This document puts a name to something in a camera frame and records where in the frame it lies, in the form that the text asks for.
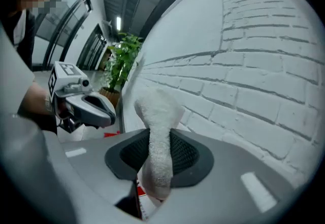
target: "ceiling light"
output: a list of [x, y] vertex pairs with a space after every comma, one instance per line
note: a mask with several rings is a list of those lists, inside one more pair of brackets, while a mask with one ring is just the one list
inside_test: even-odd
[[121, 17], [116, 17], [116, 29], [118, 30], [118, 31], [120, 31], [121, 30]]

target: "white sleeve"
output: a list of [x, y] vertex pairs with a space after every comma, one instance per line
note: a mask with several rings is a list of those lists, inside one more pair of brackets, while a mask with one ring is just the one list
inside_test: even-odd
[[0, 22], [0, 113], [17, 113], [33, 80]]

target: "green leaves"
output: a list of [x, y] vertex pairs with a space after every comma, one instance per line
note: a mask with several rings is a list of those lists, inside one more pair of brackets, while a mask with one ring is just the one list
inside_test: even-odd
[[102, 85], [114, 90], [116, 84], [121, 86], [127, 81], [128, 74], [132, 68], [135, 58], [138, 56], [142, 43], [141, 37], [131, 34], [119, 33], [123, 35], [122, 41], [115, 46], [109, 46], [108, 49], [115, 53], [116, 57], [106, 62], [105, 71], [102, 77]]

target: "white towel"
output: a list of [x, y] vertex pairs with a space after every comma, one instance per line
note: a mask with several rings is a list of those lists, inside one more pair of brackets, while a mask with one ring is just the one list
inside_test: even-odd
[[148, 195], [163, 200], [173, 177], [169, 132], [180, 122], [184, 108], [164, 90], [148, 88], [135, 101], [135, 110], [150, 128], [149, 156], [138, 178]]

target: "white brick wall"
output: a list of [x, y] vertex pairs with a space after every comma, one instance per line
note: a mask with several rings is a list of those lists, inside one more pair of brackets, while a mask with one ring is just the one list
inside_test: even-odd
[[137, 93], [160, 86], [185, 107], [179, 128], [243, 147], [301, 185], [324, 143], [315, 23], [304, 0], [182, 0], [148, 35], [122, 91], [126, 130], [142, 127]]

